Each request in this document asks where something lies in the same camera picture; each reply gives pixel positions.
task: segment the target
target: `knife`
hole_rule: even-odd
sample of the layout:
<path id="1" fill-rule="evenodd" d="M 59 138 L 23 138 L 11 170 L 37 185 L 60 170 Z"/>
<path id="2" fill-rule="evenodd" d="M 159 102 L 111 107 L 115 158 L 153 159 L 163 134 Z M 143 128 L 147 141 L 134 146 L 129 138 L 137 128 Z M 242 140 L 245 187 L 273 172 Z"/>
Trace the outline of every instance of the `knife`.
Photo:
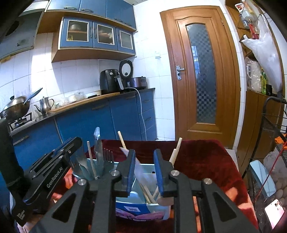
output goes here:
<path id="1" fill-rule="evenodd" d="M 94 151 L 97 159 L 97 168 L 98 168 L 97 171 L 99 176 L 102 176 L 104 170 L 104 157 L 103 157 L 103 145 L 100 136 L 100 127 L 96 127 L 94 132 L 94 138 L 95 138 Z"/>

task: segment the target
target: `smartphone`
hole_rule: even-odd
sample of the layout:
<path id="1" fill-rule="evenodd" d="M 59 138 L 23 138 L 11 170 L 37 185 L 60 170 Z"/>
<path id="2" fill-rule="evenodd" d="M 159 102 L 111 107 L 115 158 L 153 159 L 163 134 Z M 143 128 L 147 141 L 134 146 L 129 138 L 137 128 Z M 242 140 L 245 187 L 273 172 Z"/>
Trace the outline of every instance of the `smartphone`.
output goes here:
<path id="1" fill-rule="evenodd" d="M 275 199 L 268 206 L 266 206 L 264 210 L 269 219 L 271 227 L 273 229 L 276 226 L 276 224 L 279 222 L 279 220 L 281 219 L 284 213 L 284 209 L 281 206 L 279 200 Z"/>

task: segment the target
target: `white power cord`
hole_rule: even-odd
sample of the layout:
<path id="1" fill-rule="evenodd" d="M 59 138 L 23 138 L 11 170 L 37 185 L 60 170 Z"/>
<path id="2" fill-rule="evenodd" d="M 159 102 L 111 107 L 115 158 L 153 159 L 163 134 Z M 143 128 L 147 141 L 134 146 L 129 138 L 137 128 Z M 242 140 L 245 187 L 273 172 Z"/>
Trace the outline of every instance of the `white power cord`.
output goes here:
<path id="1" fill-rule="evenodd" d="M 143 119 L 143 125 L 144 125 L 144 132 L 146 134 L 146 124 L 144 123 L 144 118 L 143 118 L 143 110 L 142 110 L 142 107 L 141 107 L 141 118 Z"/>

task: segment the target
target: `kettle spout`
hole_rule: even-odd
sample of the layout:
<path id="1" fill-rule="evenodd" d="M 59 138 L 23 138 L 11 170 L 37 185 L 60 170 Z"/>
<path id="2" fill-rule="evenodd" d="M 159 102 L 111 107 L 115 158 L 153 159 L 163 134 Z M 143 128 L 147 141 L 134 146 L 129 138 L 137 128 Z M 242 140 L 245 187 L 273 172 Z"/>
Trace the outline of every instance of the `kettle spout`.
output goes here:
<path id="1" fill-rule="evenodd" d="M 39 109 L 39 107 L 38 107 L 36 104 L 34 104 L 34 106 L 36 107 L 36 109 L 38 110 L 38 112 L 41 112 L 40 109 Z"/>

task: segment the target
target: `door frame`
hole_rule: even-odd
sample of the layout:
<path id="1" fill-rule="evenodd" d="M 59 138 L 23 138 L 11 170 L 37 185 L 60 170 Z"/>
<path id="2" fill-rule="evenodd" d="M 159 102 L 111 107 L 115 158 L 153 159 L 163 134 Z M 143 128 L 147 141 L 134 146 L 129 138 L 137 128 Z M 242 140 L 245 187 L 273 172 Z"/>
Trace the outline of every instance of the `door frame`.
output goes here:
<path id="1" fill-rule="evenodd" d="M 232 149 L 234 140 L 235 140 L 235 135 L 237 132 L 237 126 L 238 126 L 238 119 L 239 119 L 239 107 L 240 107 L 240 74 L 239 74 L 239 65 L 238 65 L 238 59 L 237 59 L 237 52 L 235 48 L 235 44 L 233 41 L 233 37 L 230 31 L 230 28 L 228 26 L 227 20 L 220 9 L 219 6 L 190 6 L 190 7 L 180 7 L 180 8 L 175 8 L 167 11 L 162 11 L 160 12 L 160 16 L 162 19 L 162 25 L 164 29 L 164 34 L 166 38 L 166 44 L 167 44 L 167 50 L 168 50 L 168 57 L 169 57 L 169 64 L 170 64 L 170 70 L 171 70 L 171 79 L 172 79 L 172 89 L 173 89 L 173 101 L 174 101 L 174 119 L 175 119 L 175 139 L 178 139 L 180 137 L 179 135 L 179 127 L 178 127 L 178 122 L 179 122 L 179 112 L 178 112 L 178 96 L 177 96 L 177 72 L 175 68 L 175 62 L 174 62 L 174 56 L 173 56 L 173 51 L 172 51 L 172 44 L 171 44 L 171 39 L 169 36 L 169 29 L 168 29 L 168 24 L 167 24 L 167 17 L 168 13 L 173 12 L 173 11 L 178 11 L 178 10 L 187 10 L 187 9 L 215 9 L 219 13 L 222 23 L 224 25 L 226 34 L 228 36 L 228 42 L 231 47 L 231 53 L 232 53 L 232 58 L 233 58 L 233 64 L 234 64 L 234 79 L 235 79 L 235 108 L 234 108 L 234 120 L 233 120 L 233 126 L 232 126 L 232 133 L 231 137 L 228 143 L 228 148 Z"/>

